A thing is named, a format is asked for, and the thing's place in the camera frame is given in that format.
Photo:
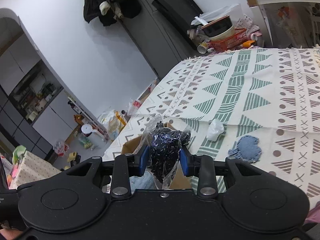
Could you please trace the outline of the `black beads plastic bag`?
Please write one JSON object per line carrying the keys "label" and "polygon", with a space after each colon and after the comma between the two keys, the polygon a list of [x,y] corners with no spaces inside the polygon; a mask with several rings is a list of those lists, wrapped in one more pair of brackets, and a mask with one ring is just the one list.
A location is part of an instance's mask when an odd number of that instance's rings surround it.
{"label": "black beads plastic bag", "polygon": [[178,170],[180,150],[189,144],[190,139],[190,129],[175,129],[159,114],[146,124],[133,153],[137,155],[144,144],[149,146],[150,157],[145,171],[151,173],[157,189],[166,190],[171,186]]}

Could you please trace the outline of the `grey plush cat paw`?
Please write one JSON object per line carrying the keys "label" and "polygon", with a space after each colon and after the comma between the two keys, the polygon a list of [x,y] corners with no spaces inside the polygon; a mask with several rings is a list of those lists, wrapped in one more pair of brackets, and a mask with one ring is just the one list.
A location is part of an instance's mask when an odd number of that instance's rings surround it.
{"label": "grey plush cat paw", "polygon": [[153,179],[153,176],[150,172],[145,171],[144,175],[141,177],[132,176],[129,178],[131,192],[133,193],[136,190],[153,190],[156,189],[156,185]]}

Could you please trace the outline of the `brown cardboard box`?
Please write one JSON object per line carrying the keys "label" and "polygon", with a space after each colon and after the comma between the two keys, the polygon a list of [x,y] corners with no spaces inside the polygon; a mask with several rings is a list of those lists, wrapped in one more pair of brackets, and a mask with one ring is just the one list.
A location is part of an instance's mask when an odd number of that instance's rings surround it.
{"label": "brown cardboard box", "polygon": [[191,131],[174,129],[170,123],[159,121],[147,126],[143,134],[126,142],[122,155],[134,157],[131,189],[189,189],[180,164],[180,152],[191,140]]}

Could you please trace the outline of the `dotted fabric box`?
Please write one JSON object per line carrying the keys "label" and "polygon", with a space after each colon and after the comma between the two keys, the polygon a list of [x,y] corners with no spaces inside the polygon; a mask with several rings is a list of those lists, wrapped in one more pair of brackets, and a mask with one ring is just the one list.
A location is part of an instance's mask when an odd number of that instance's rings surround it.
{"label": "dotted fabric box", "polygon": [[29,151],[26,151],[23,158],[16,164],[12,164],[2,154],[1,161],[9,189],[17,189],[22,184],[47,179],[61,172]]}

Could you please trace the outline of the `white crumpled tissue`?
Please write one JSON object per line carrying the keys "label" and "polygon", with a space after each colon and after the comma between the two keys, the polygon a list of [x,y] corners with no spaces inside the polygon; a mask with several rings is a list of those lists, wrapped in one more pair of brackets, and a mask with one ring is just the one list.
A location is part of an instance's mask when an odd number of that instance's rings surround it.
{"label": "white crumpled tissue", "polygon": [[223,123],[219,119],[214,119],[208,127],[206,138],[210,141],[217,141],[224,131]]}

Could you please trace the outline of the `yellow white snack bag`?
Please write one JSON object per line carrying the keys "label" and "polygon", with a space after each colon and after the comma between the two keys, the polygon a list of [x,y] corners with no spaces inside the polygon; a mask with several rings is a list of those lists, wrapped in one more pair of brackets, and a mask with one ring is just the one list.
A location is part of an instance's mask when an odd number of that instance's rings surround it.
{"label": "yellow white snack bag", "polygon": [[124,116],[116,111],[110,110],[98,116],[99,123],[106,129],[108,137],[114,141],[127,124]]}

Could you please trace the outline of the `white plastic shopping bag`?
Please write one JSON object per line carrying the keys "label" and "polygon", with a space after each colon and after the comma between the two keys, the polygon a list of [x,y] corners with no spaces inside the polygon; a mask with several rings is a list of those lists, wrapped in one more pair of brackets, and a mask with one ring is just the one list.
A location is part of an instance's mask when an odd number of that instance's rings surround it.
{"label": "white plastic shopping bag", "polygon": [[139,110],[139,108],[141,107],[142,103],[140,100],[135,100],[132,101],[129,104],[128,110],[127,110],[127,115],[128,116],[133,116],[137,113],[137,111]]}

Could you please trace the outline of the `blue denim felt patch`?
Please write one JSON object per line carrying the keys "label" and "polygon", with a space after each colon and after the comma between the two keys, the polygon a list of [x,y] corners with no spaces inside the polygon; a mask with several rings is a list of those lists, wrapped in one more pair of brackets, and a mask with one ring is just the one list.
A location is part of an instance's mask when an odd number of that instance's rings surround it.
{"label": "blue denim felt patch", "polygon": [[228,151],[228,156],[250,164],[256,163],[262,154],[262,150],[258,144],[259,139],[257,137],[245,135],[239,139],[235,148]]}

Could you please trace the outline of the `white kettle jug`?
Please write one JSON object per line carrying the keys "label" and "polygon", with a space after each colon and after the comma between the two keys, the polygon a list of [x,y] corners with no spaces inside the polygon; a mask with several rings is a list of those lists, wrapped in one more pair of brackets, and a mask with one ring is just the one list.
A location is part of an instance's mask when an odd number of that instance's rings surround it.
{"label": "white kettle jug", "polygon": [[105,148],[107,146],[106,137],[100,133],[97,129],[93,128],[90,124],[84,124],[81,126],[81,132],[83,135],[88,137],[88,139],[93,143],[94,146],[98,148]]}

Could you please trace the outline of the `patterned geometric blanket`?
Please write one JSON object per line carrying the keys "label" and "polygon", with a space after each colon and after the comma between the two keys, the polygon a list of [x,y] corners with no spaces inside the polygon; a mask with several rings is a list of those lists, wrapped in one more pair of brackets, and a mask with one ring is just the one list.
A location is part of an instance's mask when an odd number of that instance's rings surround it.
{"label": "patterned geometric blanket", "polygon": [[[257,167],[302,189],[319,202],[319,49],[244,49],[177,64],[129,120],[103,160],[143,134],[161,115],[191,131],[189,150],[223,160],[244,135],[259,139]],[[206,138],[214,119],[225,131]]]}

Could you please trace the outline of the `kitchen shelf cabinet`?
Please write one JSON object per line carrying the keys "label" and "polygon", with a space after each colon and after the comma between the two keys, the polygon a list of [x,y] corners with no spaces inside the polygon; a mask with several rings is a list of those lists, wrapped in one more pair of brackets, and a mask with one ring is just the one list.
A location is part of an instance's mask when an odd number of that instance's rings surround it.
{"label": "kitchen shelf cabinet", "polygon": [[40,58],[25,34],[1,52],[1,133],[12,146],[25,146],[54,162],[53,147],[76,129],[76,111],[62,83]]}

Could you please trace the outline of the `black and cream bowls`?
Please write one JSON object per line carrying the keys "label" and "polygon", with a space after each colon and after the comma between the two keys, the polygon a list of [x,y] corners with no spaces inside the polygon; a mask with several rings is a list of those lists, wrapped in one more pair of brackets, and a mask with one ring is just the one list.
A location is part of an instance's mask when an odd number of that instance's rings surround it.
{"label": "black and cream bowls", "polygon": [[230,16],[225,15],[204,25],[201,31],[211,41],[221,41],[233,36],[235,34],[235,27]]}

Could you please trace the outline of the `black flat panel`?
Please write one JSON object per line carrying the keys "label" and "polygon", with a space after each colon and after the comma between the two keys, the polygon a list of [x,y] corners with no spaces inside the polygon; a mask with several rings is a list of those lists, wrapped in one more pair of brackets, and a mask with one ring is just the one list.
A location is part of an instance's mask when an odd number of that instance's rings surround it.
{"label": "black flat panel", "polygon": [[193,50],[195,43],[187,31],[191,28],[194,17],[203,13],[194,0],[154,0],[152,5],[176,28]]}

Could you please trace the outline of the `dark hanging clothes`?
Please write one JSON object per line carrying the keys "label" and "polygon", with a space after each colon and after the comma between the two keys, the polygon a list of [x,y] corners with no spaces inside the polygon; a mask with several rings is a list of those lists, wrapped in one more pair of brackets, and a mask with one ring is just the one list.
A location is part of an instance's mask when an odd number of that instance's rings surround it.
{"label": "dark hanging clothes", "polygon": [[98,18],[108,27],[123,18],[135,18],[142,7],[138,0],[84,0],[84,20],[89,23]]}

